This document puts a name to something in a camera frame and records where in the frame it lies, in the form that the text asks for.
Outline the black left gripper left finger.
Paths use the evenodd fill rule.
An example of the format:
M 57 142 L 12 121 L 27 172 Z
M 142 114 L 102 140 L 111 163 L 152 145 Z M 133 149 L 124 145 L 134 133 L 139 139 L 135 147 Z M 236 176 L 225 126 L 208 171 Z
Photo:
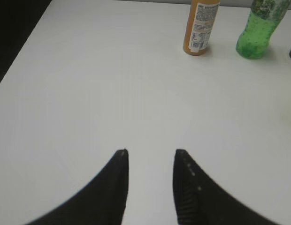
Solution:
M 117 150 L 102 170 L 62 205 L 32 225 L 120 225 L 129 189 L 129 154 Z

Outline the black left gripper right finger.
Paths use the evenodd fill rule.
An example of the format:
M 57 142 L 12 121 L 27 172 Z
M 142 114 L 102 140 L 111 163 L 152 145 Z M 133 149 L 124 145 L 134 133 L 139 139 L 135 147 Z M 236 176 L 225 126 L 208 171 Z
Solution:
M 173 196 L 180 225 L 272 225 L 215 183 L 186 150 L 177 149 Z

